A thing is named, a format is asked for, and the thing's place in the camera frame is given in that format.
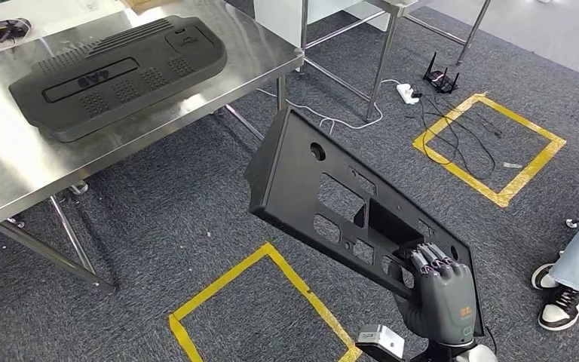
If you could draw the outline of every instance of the white shoe sole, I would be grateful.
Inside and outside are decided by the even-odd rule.
[[[548,326],[546,326],[546,325],[544,325],[544,324],[541,323],[541,318],[540,318],[540,317],[538,317],[538,324],[540,324],[541,327],[543,327],[543,328],[546,329],[546,330],[551,330],[551,331],[553,331],[553,332],[558,332],[558,331],[560,331],[560,330],[566,330],[566,329],[568,329],[569,327],[571,327],[571,326],[573,326],[574,324],[576,324],[576,322],[578,321],[578,317],[579,317],[579,309],[578,309],[578,315],[576,316],[576,318],[572,319],[569,323],[564,324],[564,325],[562,325],[562,326],[560,326],[560,327],[548,327]]]
[[[544,287],[540,287],[538,285],[536,285],[536,278],[538,278],[538,275],[545,270],[546,268],[551,268],[554,265],[554,263],[550,263],[550,264],[545,264],[545,265],[541,265],[540,268],[536,269],[536,271],[534,271],[534,274],[532,274],[532,286],[534,287],[534,289],[538,289],[538,290],[545,290],[545,289],[552,289],[552,288],[544,288]]]

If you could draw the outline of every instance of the ventilation grille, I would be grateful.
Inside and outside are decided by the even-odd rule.
[[[188,74],[192,74],[195,71],[195,69],[192,68],[185,59],[180,57],[170,60],[168,64],[170,64],[170,68],[181,78]]]
[[[128,100],[139,96],[139,92],[136,91],[136,88],[128,80],[123,80],[112,85],[112,89],[118,100],[122,103],[126,103]]]
[[[163,87],[168,83],[165,78],[163,78],[161,72],[155,68],[148,68],[147,70],[141,72],[141,76],[152,90]]]
[[[93,92],[83,96],[81,98],[81,105],[85,108],[85,111],[90,118],[95,115],[100,115],[109,109],[108,105],[98,92]]]
[[[64,70],[69,66],[73,66],[77,63],[80,63],[83,58],[87,55],[87,52],[95,45],[96,43],[84,45],[82,47],[73,49],[63,54],[59,54],[55,57],[48,58],[46,60],[42,60],[38,62],[38,66],[41,68],[41,71],[45,74],[51,74],[55,72],[59,72]]]
[[[154,34],[158,34],[159,32],[172,29],[173,27],[174,25],[172,25],[172,23],[169,21],[165,19],[159,19],[152,21],[151,23],[137,26],[133,29],[125,30],[124,32],[119,32],[118,34],[109,36],[108,38],[99,41],[90,51],[87,57],[95,57],[96,55],[123,47],[134,41],[139,41]]]

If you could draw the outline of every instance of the rectangular hole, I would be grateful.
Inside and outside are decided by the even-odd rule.
[[[423,234],[416,231],[374,199],[369,200],[369,227],[396,245],[402,246],[417,239]]]
[[[389,272],[389,266],[390,266],[392,263],[396,264],[396,262],[393,261],[392,259],[390,259],[389,257],[383,256],[383,260],[381,261],[381,267],[383,268],[383,272],[384,272],[385,274],[389,274],[389,273],[388,273],[388,272]]]
[[[403,281],[405,282],[405,285],[409,289],[412,289],[414,287],[414,275],[410,273],[409,270],[401,267],[397,262],[393,261],[389,257],[383,256],[383,260],[381,261],[381,267],[385,274],[389,275],[389,268],[391,265],[394,265],[394,267],[396,268],[400,268],[400,270],[403,272]]]
[[[314,230],[329,242],[337,244],[341,240],[341,229],[321,215],[314,216]]]
[[[374,265],[374,248],[370,247],[365,241],[356,239],[353,251],[355,257],[367,264]]]
[[[371,196],[376,196],[376,185],[372,181],[369,181],[365,176],[363,176],[360,172],[356,171],[355,169],[351,168],[351,175],[356,178],[360,187],[362,187],[365,191],[367,191]]]
[[[360,196],[325,173],[320,175],[318,201],[349,222],[354,222],[354,216],[365,206]]]

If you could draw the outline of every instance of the yellow tape square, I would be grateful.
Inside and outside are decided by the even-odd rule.
[[[533,130],[534,132],[551,141],[541,152],[538,153],[538,155],[536,155],[536,157],[534,157],[531,162],[527,164],[524,169],[520,171],[518,175],[516,175],[516,177],[514,177],[505,187],[503,187],[500,192],[491,190],[489,187],[485,186],[485,184],[475,179],[459,166],[453,162],[449,162],[447,158],[443,157],[441,154],[427,146],[427,143],[429,143],[437,134],[439,134],[440,131],[449,126],[450,123],[465,113],[469,108],[471,108],[471,106],[476,104],[476,102],[482,102],[486,104],[487,106],[493,108],[495,111],[506,115],[508,118],[513,119],[514,121],[522,124],[523,126]],[[414,140],[413,146],[423,153],[427,151],[427,155],[429,155],[429,157],[431,157],[439,164],[443,164],[444,168],[446,168],[449,172],[456,175],[459,179],[465,181],[466,184],[473,187],[481,194],[485,195],[489,200],[494,201],[498,206],[506,207],[509,205],[510,200],[520,191],[520,189],[522,189],[529,182],[529,180],[532,179],[532,177],[534,177],[536,173],[538,173],[538,171],[540,171],[545,166],[545,164],[547,164],[547,162],[549,162],[549,160],[565,145],[565,143],[566,141],[562,138],[528,121],[521,115],[517,115],[516,113],[501,106],[493,100],[490,100],[489,98],[485,97],[485,94],[474,94],[473,96],[467,98],[456,108],[449,111],[449,113],[439,119],[438,122],[425,130],[425,132],[423,132],[420,136],[418,136],[418,138],[416,138],[416,140]]]
[[[354,345],[354,340],[347,334],[347,332],[345,332],[345,329],[339,323],[339,321],[336,320],[336,317],[334,317],[332,312],[330,312],[329,309],[327,309],[327,307],[323,304],[323,302],[318,299],[316,294],[314,294],[314,292],[309,289],[308,285],[301,279],[301,277],[299,277],[298,274],[296,274],[294,269],[292,269],[290,264],[287,263],[285,258],[283,258],[283,256],[276,249],[274,249],[270,243],[265,243],[265,245],[260,247],[252,255],[238,263],[234,268],[232,268],[220,278],[216,279],[207,288],[190,299],[181,308],[178,308],[174,311],[174,313],[170,314],[170,329],[172,330],[172,333],[174,333],[176,340],[179,341],[179,344],[185,353],[187,353],[191,362],[202,362],[203,359],[198,354],[196,346],[191,341],[187,330],[181,324],[181,320],[186,315],[194,311],[203,302],[211,298],[214,294],[216,294],[216,292],[221,290],[229,282],[233,281],[238,275],[243,273],[245,269],[254,265],[254,263],[258,262],[264,256],[268,256],[270,259],[272,259],[272,261],[274,261],[274,263],[276,263],[285,277],[289,279],[292,285],[310,302],[316,312],[347,346],[348,350],[339,359],[339,362],[354,362],[362,354],[362,351],[356,348]]]

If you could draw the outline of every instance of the black plastic panel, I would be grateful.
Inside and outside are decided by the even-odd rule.
[[[352,220],[319,201],[324,174],[362,198]],[[251,213],[412,302],[419,296],[390,278],[387,265],[395,262],[411,271],[405,252],[418,243],[438,244],[476,275],[466,244],[295,109],[276,115],[246,178]],[[326,232],[317,231],[327,224],[332,227],[323,227]],[[475,331],[483,335],[480,308]]]
[[[27,121],[63,142],[217,75],[227,55],[196,17],[170,16],[37,63],[10,86]]]

